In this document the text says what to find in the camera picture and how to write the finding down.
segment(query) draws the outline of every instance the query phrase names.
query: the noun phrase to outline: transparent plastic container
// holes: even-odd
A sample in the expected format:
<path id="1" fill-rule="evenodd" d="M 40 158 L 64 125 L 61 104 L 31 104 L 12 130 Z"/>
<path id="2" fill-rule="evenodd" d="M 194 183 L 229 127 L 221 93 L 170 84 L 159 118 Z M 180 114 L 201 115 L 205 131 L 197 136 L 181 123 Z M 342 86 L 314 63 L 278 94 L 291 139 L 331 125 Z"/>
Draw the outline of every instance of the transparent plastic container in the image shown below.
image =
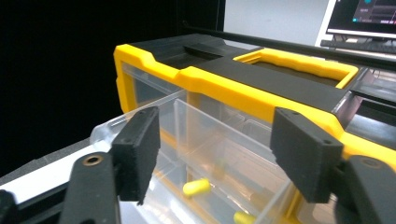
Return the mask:
<path id="1" fill-rule="evenodd" d="M 172 93 L 92 131 L 93 146 L 110 149 L 135 112 L 153 105 L 160 108 L 162 146 L 157 165 L 144 205 L 131 203 L 141 221 L 233 223 L 234 214 L 243 212 L 254 216 L 256 223 L 278 223 L 292 194 L 291 183 L 271 150 L 258 141 L 269 136 L 271 128 L 204 96 L 199 108 L 193 107 L 186 95 L 185 91 Z M 261 137 L 249 137 L 250 130 Z M 209 180 L 210 191 L 185 196 L 183 186 L 200 178 Z"/>
<path id="2" fill-rule="evenodd" d="M 122 64 L 122 71 L 133 78 L 134 97 L 137 105 L 143 106 L 182 89 L 128 63 Z"/>

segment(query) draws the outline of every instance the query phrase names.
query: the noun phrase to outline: yellow object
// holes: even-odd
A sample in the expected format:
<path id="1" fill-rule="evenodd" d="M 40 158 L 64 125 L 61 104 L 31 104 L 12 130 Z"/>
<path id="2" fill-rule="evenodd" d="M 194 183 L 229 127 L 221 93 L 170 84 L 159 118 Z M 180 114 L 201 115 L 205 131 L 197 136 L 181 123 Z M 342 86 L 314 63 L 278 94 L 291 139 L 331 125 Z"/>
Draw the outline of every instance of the yellow object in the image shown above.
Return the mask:
<path id="1" fill-rule="evenodd" d="M 194 180 L 187 182 L 183 186 L 183 193 L 186 196 L 194 196 L 201 193 L 206 193 L 210 191 L 210 183 L 206 178 Z"/>
<path id="2" fill-rule="evenodd" d="M 344 63 L 336 63 L 312 57 L 289 53 L 277 49 L 261 49 L 234 58 L 241 63 L 265 62 L 280 67 L 306 72 L 317 77 L 327 77 L 340 81 L 335 88 L 343 89 L 358 73 L 358 68 Z"/>
<path id="3" fill-rule="evenodd" d="M 125 113 L 137 107 L 132 86 L 133 79 L 122 70 L 122 65 L 127 63 L 154 77 L 177 85 L 186 91 L 201 93 L 270 123 L 273 122 L 276 106 L 294 110 L 306 116 L 324 131 L 342 142 L 345 145 L 344 158 L 347 159 L 351 155 L 370 156 L 386 162 L 396 171 L 395 150 L 345 132 L 337 117 L 332 113 L 294 102 L 267 91 L 249 87 L 193 66 L 179 70 L 166 64 L 158 63 L 150 52 L 131 45 L 117 46 L 114 58 L 118 74 L 117 85 L 120 104 Z M 340 82 L 336 88 L 345 87 L 358 71 L 358 68 L 354 66 L 326 62 L 273 49 L 258 50 L 234 59 L 241 63 L 254 63 L 254 61 L 264 61 L 264 58 L 268 63 L 339 80 Z M 299 63 L 310 64 L 310 68 L 299 65 Z M 325 68 L 323 71 L 318 71 L 319 68 L 323 67 Z"/>
<path id="4" fill-rule="evenodd" d="M 204 223 L 219 223 L 210 213 L 208 213 L 202 206 L 200 206 L 196 201 L 194 200 L 189 200 L 188 198 L 183 197 L 182 193 L 178 189 L 178 187 L 175 185 L 174 182 L 172 182 L 169 178 L 166 177 L 164 173 L 161 171 L 158 171 L 157 169 L 154 169 L 154 174 L 157 176 L 157 178 L 160 178 L 161 181 L 165 184 L 165 186 L 173 193 L 175 194 L 184 204 L 186 204 L 191 210 L 194 211 L 194 213 L 204 221 Z"/>
<path id="5" fill-rule="evenodd" d="M 233 215 L 233 221 L 235 224 L 253 224 L 256 221 L 256 218 L 245 212 L 236 212 Z"/>

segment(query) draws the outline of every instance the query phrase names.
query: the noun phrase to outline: yellow cylinder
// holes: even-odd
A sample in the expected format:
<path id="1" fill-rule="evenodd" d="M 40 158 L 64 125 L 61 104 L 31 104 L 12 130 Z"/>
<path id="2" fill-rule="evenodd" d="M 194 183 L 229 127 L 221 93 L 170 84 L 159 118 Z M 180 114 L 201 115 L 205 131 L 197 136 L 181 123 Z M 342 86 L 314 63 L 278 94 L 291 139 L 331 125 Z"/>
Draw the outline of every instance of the yellow cylinder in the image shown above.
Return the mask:
<path id="1" fill-rule="evenodd" d="M 187 182 L 183 186 L 183 193 L 186 196 L 194 196 L 201 193 L 206 193 L 210 191 L 210 183 L 206 178 L 194 180 Z"/>
<path id="2" fill-rule="evenodd" d="M 233 221 L 235 224 L 253 224 L 256 221 L 256 217 L 245 212 L 236 212 L 233 215 Z"/>

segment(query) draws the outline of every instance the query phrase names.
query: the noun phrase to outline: black background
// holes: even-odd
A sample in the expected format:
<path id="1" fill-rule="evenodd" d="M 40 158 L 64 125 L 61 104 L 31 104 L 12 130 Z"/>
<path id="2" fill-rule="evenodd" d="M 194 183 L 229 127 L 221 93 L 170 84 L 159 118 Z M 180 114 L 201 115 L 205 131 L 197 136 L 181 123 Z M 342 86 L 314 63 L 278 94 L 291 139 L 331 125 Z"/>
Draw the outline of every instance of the black background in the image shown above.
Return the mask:
<path id="1" fill-rule="evenodd" d="M 225 0 L 0 2 L 0 176 L 121 114 L 117 45 L 222 29 Z"/>

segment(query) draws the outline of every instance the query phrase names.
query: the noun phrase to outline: monitor screen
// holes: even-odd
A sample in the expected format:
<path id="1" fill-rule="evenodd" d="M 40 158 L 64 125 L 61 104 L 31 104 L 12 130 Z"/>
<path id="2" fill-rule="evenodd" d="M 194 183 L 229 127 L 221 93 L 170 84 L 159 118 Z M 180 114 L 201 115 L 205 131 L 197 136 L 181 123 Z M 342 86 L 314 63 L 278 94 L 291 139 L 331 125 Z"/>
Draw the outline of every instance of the monitor screen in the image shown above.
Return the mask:
<path id="1" fill-rule="evenodd" d="M 337 0 L 327 33 L 396 39 L 396 0 Z"/>

